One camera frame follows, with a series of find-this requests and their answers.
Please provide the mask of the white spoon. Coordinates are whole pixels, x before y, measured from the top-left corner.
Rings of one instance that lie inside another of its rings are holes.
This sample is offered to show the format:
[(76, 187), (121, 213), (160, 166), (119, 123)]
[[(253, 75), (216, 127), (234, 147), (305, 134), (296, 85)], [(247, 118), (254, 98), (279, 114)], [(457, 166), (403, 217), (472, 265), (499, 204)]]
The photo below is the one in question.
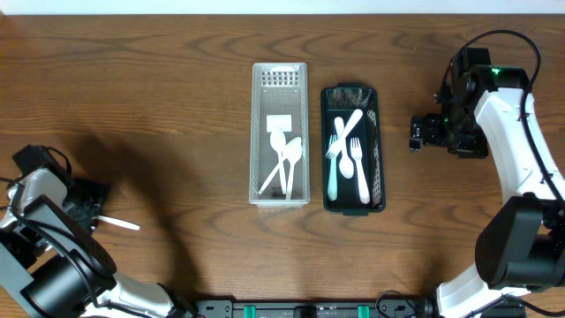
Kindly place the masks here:
[[(341, 135), (344, 130), (343, 119), (341, 117), (336, 117), (334, 119), (334, 124), (336, 133), (338, 135)], [(354, 175), (353, 162), (348, 155), (346, 143), (344, 140), (340, 143), (340, 151), (342, 156), (339, 161), (340, 172), (345, 178), (352, 178)]]
[[(285, 155), (285, 149), (283, 150), (283, 157), (284, 157), (284, 160), (288, 160), (286, 158), (286, 155)], [(278, 171), (278, 164), (273, 168), (271, 173), (267, 176), (267, 179), (264, 181), (263, 185), (261, 186), (260, 190), (258, 191), (258, 194), (262, 194), (266, 190), (267, 186), (270, 184), (270, 182), (274, 178), (277, 171)]]
[(270, 145), (272, 149), (277, 153), (278, 156), (278, 171), (279, 171), (279, 178), (282, 188), (282, 193), (286, 194), (287, 186), (286, 186), (286, 175), (284, 171), (284, 157), (283, 157), (283, 150), (286, 146), (286, 137), (284, 132), (280, 128), (275, 128), (270, 134)]
[(110, 217), (110, 216), (96, 216), (95, 219), (105, 222), (105, 223), (110, 223), (113, 224), (115, 226), (118, 227), (122, 227), (128, 230), (132, 230), (132, 231), (139, 231), (140, 230), (140, 226), (135, 224), (135, 223), (131, 223), (125, 220), (121, 220), (118, 218), (114, 218), (114, 217)]

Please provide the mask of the white fork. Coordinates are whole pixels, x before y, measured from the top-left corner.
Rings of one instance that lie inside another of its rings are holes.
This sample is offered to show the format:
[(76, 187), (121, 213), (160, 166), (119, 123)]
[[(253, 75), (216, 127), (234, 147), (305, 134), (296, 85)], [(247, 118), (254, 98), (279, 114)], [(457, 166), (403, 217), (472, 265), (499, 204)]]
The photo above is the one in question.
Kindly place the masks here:
[(368, 204), (371, 198), (365, 178), (364, 167), (362, 164), (363, 151), (361, 148), (360, 140), (357, 137), (350, 140), (350, 154), (354, 159), (357, 168), (359, 200), (363, 204)]
[(353, 130), (355, 125), (358, 123), (358, 121), (363, 117), (363, 115), (364, 113), (361, 109), (356, 109), (352, 112), (348, 122), (343, 128), (343, 131), (338, 135), (336, 141), (334, 141), (332, 145), (329, 147), (326, 153), (326, 158), (333, 159), (334, 157), (339, 155), (341, 150), (341, 144), (346, 141), (346, 138)]

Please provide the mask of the pale green plastic fork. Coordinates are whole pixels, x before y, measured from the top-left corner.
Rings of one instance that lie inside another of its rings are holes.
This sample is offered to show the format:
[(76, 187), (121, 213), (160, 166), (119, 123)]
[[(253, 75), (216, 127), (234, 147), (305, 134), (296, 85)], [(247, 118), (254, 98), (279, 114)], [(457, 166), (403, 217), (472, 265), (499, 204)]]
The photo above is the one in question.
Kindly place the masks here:
[(336, 157), (332, 157), (329, 159), (330, 168), (328, 173), (328, 199), (330, 201), (335, 201), (337, 199), (337, 163)]

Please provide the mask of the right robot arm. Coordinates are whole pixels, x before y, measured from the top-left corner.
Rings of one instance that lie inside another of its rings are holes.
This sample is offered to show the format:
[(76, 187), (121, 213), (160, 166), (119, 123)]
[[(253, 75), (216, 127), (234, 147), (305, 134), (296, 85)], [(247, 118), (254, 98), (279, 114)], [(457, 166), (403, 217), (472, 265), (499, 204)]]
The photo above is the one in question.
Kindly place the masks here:
[(487, 49), (462, 49), (436, 98), (441, 113), (411, 120), (409, 148), (492, 156), (501, 210), (478, 236), (473, 264), (440, 284), (427, 316), (479, 317), (530, 292), (564, 285), (564, 178), (534, 113), (522, 68), (491, 63)]

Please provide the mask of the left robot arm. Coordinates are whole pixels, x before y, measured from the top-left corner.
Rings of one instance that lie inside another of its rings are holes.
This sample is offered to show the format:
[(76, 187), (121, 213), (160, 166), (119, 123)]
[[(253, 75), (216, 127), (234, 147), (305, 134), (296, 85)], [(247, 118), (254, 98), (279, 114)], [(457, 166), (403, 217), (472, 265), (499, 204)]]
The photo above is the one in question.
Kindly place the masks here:
[(162, 284), (121, 274), (94, 239), (109, 185), (72, 176), (58, 150), (27, 145), (13, 156), (1, 220), (1, 285), (32, 317), (195, 317)]

